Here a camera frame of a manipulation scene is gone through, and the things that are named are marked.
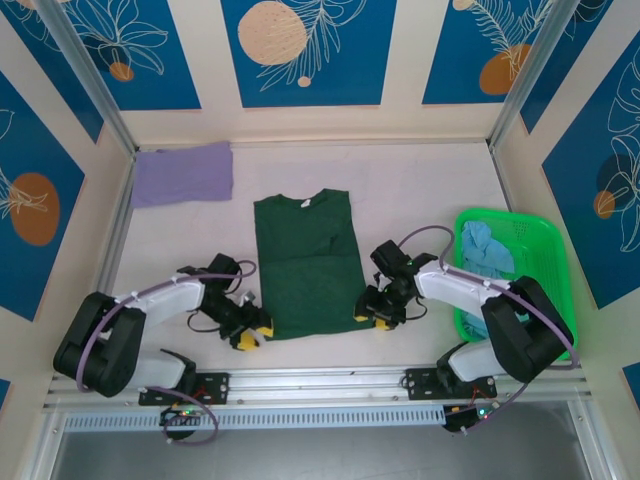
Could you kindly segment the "purple t-shirt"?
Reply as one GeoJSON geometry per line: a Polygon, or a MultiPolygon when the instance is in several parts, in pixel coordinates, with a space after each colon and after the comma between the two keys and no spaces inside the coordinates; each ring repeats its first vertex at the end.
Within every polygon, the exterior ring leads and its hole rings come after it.
{"type": "Polygon", "coordinates": [[[229,142],[136,155],[134,209],[232,198],[233,152],[229,142]]]}

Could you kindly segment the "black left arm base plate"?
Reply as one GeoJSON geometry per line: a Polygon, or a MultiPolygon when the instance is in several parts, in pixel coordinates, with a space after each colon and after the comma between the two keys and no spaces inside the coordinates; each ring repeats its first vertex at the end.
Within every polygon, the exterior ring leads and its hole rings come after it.
{"type": "MultiPolygon", "coordinates": [[[[229,393],[228,373],[185,373],[175,391],[186,394],[204,405],[225,405],[229,393]]],[[[170,393],[148,389],[140,392],[140,406],[171,406],[186,404],[187,400],[170,393]]]]}

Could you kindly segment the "dark green t-shirt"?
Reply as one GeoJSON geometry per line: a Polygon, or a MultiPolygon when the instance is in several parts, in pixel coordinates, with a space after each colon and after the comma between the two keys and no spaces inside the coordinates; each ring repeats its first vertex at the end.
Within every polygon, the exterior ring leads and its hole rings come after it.
{"type": "Polygon", "coordinates": [[[373,327],[354,318],[366,289],[347,191],[254,203],[261,300],[274,340],[373,327]]]}

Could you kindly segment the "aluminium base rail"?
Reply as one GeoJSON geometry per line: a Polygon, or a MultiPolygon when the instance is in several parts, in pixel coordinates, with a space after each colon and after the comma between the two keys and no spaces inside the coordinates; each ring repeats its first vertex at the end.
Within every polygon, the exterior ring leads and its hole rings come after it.
{"type": "MultiPolygon", "coordinates": [[[[407,404],[401,386],[407,367],[333,367],[295,369],[227,369],[227,404],[234,408],[359,407],[407,404]]],[[[55,374],[42,402],[47,412],[116,411],[138,406],[139,392],[127,388],[105,398],[81,393],[75,382],[55,374]]],[[[520,402],[592,400],[584,372],[546,370],[519,396],[520,402]]]]}

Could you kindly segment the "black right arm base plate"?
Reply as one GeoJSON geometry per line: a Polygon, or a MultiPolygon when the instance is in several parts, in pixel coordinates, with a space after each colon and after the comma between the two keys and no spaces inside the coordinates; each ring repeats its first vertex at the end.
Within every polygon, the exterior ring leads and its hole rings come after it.
{"type": "Polygon", "coordinates": [[[497,397],[493,377],[466,382],[446,368],[412,368],[404,375],[410,400],[471,400],[497,397]]]}

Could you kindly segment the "aluminium frame post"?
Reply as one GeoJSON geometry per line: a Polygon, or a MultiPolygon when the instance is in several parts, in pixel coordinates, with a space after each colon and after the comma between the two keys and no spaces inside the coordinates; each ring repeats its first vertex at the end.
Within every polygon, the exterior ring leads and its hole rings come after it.
{"type": "Polygon", "coordinates": [[[488,149],[492,156],[495,155],[497,147],[519,115],[579,3],[580,0],[554,0],[551,4],[549,16],[542,24],[487,138],[488,149]]]}
{"type": "Polygon", "coordinates": [[[57,0],[33,0],[36,10],[62,55],[123,150],[134,156],[138,145],[126,126],[113,96],[71,21],[57,0]]]}

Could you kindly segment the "light blue t-shirt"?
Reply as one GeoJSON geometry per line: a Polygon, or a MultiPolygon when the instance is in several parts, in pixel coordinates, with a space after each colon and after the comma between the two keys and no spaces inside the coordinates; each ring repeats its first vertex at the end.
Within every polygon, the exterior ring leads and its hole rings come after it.
{"type": "Polygon", "coordinates": [[[492,236],[490,227],[481,221],[467,221],[461,239],[462,268],[493,279],[515,273],[510,251],[492,236]]]}

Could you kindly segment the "green plastic basket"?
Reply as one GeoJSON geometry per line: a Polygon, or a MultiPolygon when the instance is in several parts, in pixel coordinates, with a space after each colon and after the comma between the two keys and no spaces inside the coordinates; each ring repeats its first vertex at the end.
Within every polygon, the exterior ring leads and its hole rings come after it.
{"type": "Polygon", "coordinates": [[[462,268],[461,233],[467,221],[486,223],[495,240],[512,254],[515,273],[504,279],[513,281],[521,276],[534,278],[544,289],[570,329],[574,341],[579,341],[571,291],[568,258],[559,230],[544,218],[486,208],[471,208],[456,219],[454,265],[462,268]]]}

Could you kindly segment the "blue floral wall panel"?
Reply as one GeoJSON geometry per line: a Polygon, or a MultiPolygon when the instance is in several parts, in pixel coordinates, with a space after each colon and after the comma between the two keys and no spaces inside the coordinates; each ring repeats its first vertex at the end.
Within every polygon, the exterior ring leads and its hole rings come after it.
{"type": "Polygon", "coordinates": [[[245,109],[377,106],[397,0],[220,0],[245,109]]]}
{"type": "Polygon", "coordinates": [[[424,105],[504,101],[554,0],[449,0],[424,105]]]}
{"type": "Polygon", "coordinates": [[[600,0],[598,19],[588,24],[592,33],[577,55],[573,41],[560,40],[545,67],[563,69],[560,83],[542,73],[521,108],[527,135],[557,137],[569,126],[615,62],[640,32],[640,0],[600,0]]]}
{"type": "Polygon", "coordinates": [[[0,0],[0,11],[57,89],[90,139],[97,143],[104,119],[96,109],[33,0],[0,0]]]}
{"type": "Polygon", "coordinates": [[[36,318],[84,178],[0,72],[0,307],[36,318]]]}
{"type": "Polygon", "coordinates": [[[542,167],[595,304],[640,287],[640,33],[542,167]]]}
{"type": "Polygon", "coordinates": [[[168,0],[67,0],[62,9],[120,110],[201,108],[168,0]]]}

